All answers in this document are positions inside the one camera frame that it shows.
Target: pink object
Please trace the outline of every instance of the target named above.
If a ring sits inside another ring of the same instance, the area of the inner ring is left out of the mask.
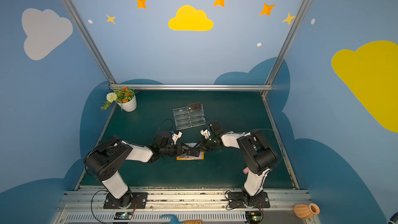
[[[244,170],[243,170],[243,173],[246,175],[247,173],[249,173],[249,167],[246,167]]]

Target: yellow star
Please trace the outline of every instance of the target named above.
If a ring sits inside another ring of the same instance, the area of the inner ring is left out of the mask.
[[[267,5],[267,4],[264,4],[264,9],[263,9],[263,11],[260,13],[260,16],[261,15],[263,15],[263,14],[267,14],[268,16],[271,14],[271,10],[272,10],[272,8],[274,7],[275,5]]]
[[[222,7],[224,7],[224,0],[216,0],[216,2],[214,2],[213,6],[216,6],[216,5],[221,5]]]
[[[108,16],[108,14],[107,14],[106,16],[108,17],[107,22],[112,22],[113,24],[115,24],[115,22],[113,21],[113,19],[114,19],[115,17],[110,17],[110,16]]]
[[[147,0],[137,0],[137,2],[138,2],[138,6],[137,6],[137,9],[138,8],[144,8],[144,9],[146,9],[147,7],[145,6],[145,2],[146,2]]]
[[[290,15],[290,12],[287,13],[287,15],[288,15],[287,18],[286,18],[285,20],[283,20],[282,22],[288,22],[289,25],[290,25],[292,19],[295,18],[296,16],[293,16],[293,17],[292,17],[292,16]]]

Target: wire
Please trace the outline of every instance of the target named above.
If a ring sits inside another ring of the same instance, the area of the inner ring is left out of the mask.
[[[137,208],[137,205],[138,205],[138,203],[135,200],[133,200],[133,202],[135,202],[135,207],[134,207],[134,210],[132,211],[131,218],[133,217],[135,209]]]
[[[100,220],[98,220],[97,219],[97,217],[94,215],[94,212],[93,212],[93,199],[94,199],[94,197],[95,197],[95,195],[98,193],[98,192],[101,192],[101,191],[105,191],[105,192],[107,192],[106,190],[98,190],[97,192],[95,192],[95,194],[93,195],[93,197],[91,198],[91,213],[93,214],[93,217],[98,221],[98,222],[101,222],[102,224],[106,224],[105,222],[102,222],[102,221],[100,221]]]
[[[233,202],[235,202],[235,201],[242,201],[242,202],[244,202],[243,199],[235,199],[235,200],[230,201],[231,199],[228,198],[228,197],[226,197],[226,194],[227,194],[228,192],[232,192],[232,191],[227,190],[227,191],[224,193],[224,197],[228,200],[228,204],[227,204],[227,206],[225,207],[225,210],[233,210],[233,209],[236,209],[236,208],[241,208],[240,206],[238,206],[238,207],[235,207],[235,208],[230,208],[230,209],[228,209],[228,207],[231,207],[231,203],[233,203]],[[260,203],[260,208],[258,208],[258,207],[256,207],[256,206],[253,206],[253,207],[257,208],[257,209],[259,210],[259,212],[261,211],[261,213],[262,213],[261,221],[262,221],[262,220],[264,219],[264,206],[262,205],[262,203],[260,202],[260,200],[259,200],[258,202]]]
[[[204,115],[203,117],[210,123],[210,125],[212,125],[212,123],[210,122],[210,120],[208,118],[206,118]]]
[[[276,135],[277,137],[279,137],[279,140],[282,141],[281,136],[279,136],[279,134],[277,134],[277,132],[274,131],[274,130],[272,130],[272,129],[263,128],[263,129],[253,129],[253,130],[270,130],[270,131],[273,131],[273,132],[275,133],[275,135]],[[275,166],[274,166],[273,168],[277,167],[278,164],[283,160],[283,154],[285,153],[285,147],[283,147],[283,146],[282,146],[281,153],[282,153],[282,157],[279,159],[279,161],[275,164]]]
[[[172,119],[170,119],[170,118],[167,118],[167,119],[165,119],[164,121],[162,121],[162,123],[161,123],[160,126],[159,126],[159,129],[158,129],[157,133],[159,133],[159,130],[160,130],[160,128],[162,127],[162,124],[163,124],[165,121],[167,121],[167,120],[170,120],[170,121],[172,122],[172,127],[170,127],[170,131],[173,129],[174,121],[173,121]]]

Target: white arm segment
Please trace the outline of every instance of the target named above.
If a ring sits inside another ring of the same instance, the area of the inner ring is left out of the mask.
[[[249,170],[248,178],[244,184],[245,190],[251,195],[254,196],[256,193],[261,192],[263,190],[263,184],[266,180],[268,172],[271,169],[266,169],[261,175],[254,174]]]
[[[128,190],[128,187],[120,176],[119,171],[117,171],[111,178],[102,181],[102,184],[116,199],[122,197]]]
[[[146,163],[152,157],[153,152],[148,147],[136,146],[134,144],[128,145],[132,147],[132,151],[126,157],[126,160],[136,160]],[[117,171],[111,178],[102,181],[102,184],[116,199],[122,197],[129,189],[120,176],[119,171]]]
[[[235,147],[239,149],[237,139],[242,136],[245,136],[245,134],[236,133],[236,132],[227,132],[226,134],[221,136],[221,141],[225,147]]]
[[[126,157],[126,160],[136,160],[146,163],[152,157],[153,152],[146,146],[137,146],[134,144],[128,144],[132,147],[132,151]]]

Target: potted plant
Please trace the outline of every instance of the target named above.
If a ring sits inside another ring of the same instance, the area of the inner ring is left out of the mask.
[[[120,108],[126,112],[132,112],[137,108],[137,99],[135,97],[136,91],[128,87],[122,87],[121,89],[116,88],[112,93],[106,95],[106,102],[101,107],[102,110],[106,110],[111,106],[112,102],[116,102]]]

